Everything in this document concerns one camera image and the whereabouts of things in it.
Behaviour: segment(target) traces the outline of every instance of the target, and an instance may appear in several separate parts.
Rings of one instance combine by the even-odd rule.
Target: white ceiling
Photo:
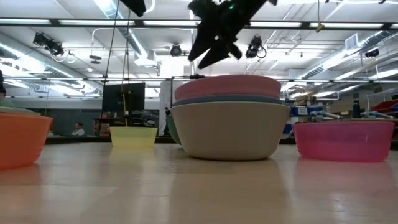
[[[397,22],[398,21],[398,2],[397,4],[353,4],[364,0],[345,1],[342,6],[331,2],[325,4],[321,1],[320,18],[322,21],[361,21],[361,22]],[[145,14],[143,19],[189,19],[187,0],[155,0],[155,9]],[[151,0],[146,0],[147,8],[151,5]],[[123,5],[121,10],[127,14],[127,8]],[[1,17],[34,17],[34,18],[75,18],[75,19],[104,19],[104,14],[94,3],[94,0],[1,0]],[[262,9],[254,16],[255,20],[282,20],[286,16],[287,20],[293,21],[316,21],[317,4],[313,0],[280,0],[278,6],[266,3]],[[99,55],[103,59],[100,65],[91,64],[89,55],[91,54],[91,34],[94,29],[90,28],[54,28],[54,27],[0,27],[0,33],[12,37],[18,42],[35,48],[32,41],[36,32],[43,32],[56,41],[62,42],[65,49],[71,50],[78,58],[75,63],[62,62],[71,69],[86,75],[95,77],[98,74],[105,74],[109,48],[111,46],[112,30],[98,30],[95,33],[93,44],[93,54]],[[134,29],[139,42],[146,48],[155,50],[159,55],[167,53],[166,47],[172,44],[181,44],[183,50],[190,50],[192,37],[190,30],[181,29]],[[212,65],[204,70],[198,70],[203,74],[239,74],[255,73],[262,75],[273,75],[287,77],[289,69],[305,69],[316,65],[324,56],[334,50],[344,46],[345,39],[352,36],[356,31],[315,31],[302,30],[242,30],[238,34],[237,45],[243,53],[246,46],[254,35],[260,35],[263,41],[268,38],[268,54],[261,63],[255,63],[246,70],[252,62],[243,57],[237,61],[230,58]],[[371,35],[372,32],[358,32],[359,36]],[[123,72],[123,58],[126,40],[119,33],[115,32],[113,42],[113,57],[109,63],[109,73]],[[386,45],[382,54],[387,54],[395,45]],[[36,49],[38,52],[49,57],[43,49]],[[190,73],[189,63],[184,63],[185,73]],[[352,70],[359,66],[359,60],[354,58],[344,67],[342,72]],[[153,69],[138,67],[134,64],[134,56],[131,55],[130,66],[133,73],[149,73],[155,77]]]

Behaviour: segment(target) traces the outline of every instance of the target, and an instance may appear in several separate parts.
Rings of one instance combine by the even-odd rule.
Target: orange bowl
[[[280,83],[259,75],[219,75],[188,82],[175,91],[176,100],[199,96],[254,95],[279,99]]]
[[[0,113],[0,170],[33,164],[42,153],[52,118]]]

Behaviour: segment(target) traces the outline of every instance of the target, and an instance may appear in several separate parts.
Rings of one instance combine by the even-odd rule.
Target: stacked bowls
[[[280,83],[256,75],[202,78],[180,86],[171,109],[185,152],[216,160],[265,159],[277,149],[290,108]]]

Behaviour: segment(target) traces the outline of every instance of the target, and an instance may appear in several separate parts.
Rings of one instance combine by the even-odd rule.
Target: pink plastic basin
[[[350,162],[387,158],[394,123],[385,121],[304,123],[293,125],[301,156]]]
[[[255,95],[279,98],[280,83],[259,75],[220,75],[188,82],[175,91],[176,100],[213,95]]]

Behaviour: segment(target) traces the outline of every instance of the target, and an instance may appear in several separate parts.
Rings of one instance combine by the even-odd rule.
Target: ceiling
[[[145,14],[143,19],[190,19],[187,0],[154,0],[155,8]],[[147,8],[152,4],[146,0]],[[128,15],[128,9],[121,5],[121,14]],[[333,22],[397,22],[398,1],[386,1],[378,4],[377,1],[330,1],[328,4],[320,3],[319,15],[321,21]],[[68,19],[105,19],[104,13],[96,5],[95,0],[1,0],[1,17],[20,18],[68,18]],[[280,0],[278,6],[266,3],[253,17],[254,20],[267,21],[317,21],[317,1],[313,0]],[[112,29],[97,30],[92,42],[94,28],[57,28],[57,27],[12,27],[0,26],[0,33],[4,34],[20,44],[45,55],[50,63],[50,54],[43,48],[38,48],[32,43],[35,33],[43,32],[50,38],[61,42],[66,50],[75,54],[74,63],[61,62],[64,66],[81,74],[83,77],[101,77],[106,74],[109,77],[120,77],[129,69],[131,75],[136,77],[157,77],[157,71],[153,68],[137,66],[134,54],[130,54],[129,62],[124,63],[126,39],[116,31],[113,37]],[[182,50],[189,51],[192,46],[192,34],[190,29],[134,29],[138,41],[146,50],[153,50],[158,55],[158,62],[171,61],[174,64],[184,65],[184,74],[191,74],[190,63],[186,57],[171,58],[168,56],[169,47],[172,44],[180,44]],[[276,78],[296,78],[292,76],[292,70],[308,69],[322,61],[334,51],[345,46],[345,40],[358,33],[359,40],[374,34],[370,31],[329,31],[323,30],[316,33],[313,30],[254,30],[244,29],[238,34],[236,44],[242,52],[247,49],[254,35],[260,35],[263,43],[267,41],[267,57],[264,60],[246,59],[244,56],[238,61],[229,58],[218,62],[197,73],[205,75],[220,74],[256,74],[268,75]],[[398,47],[395,39],[383,42],[380,46],[379,57],[391,54]],[[102,57],[101,64],[90,63],[90,55]],[[371,63],[375,59],[366,59],[361,62],[360,56],[355,55],[348,60],[330,68],[338,73],[324,73],[316,76],[316,79],[332,79],[338,74]],[[391,63],[394,58],[385,62]],[[154,90],[148,90],[148,95],[159,95]]]

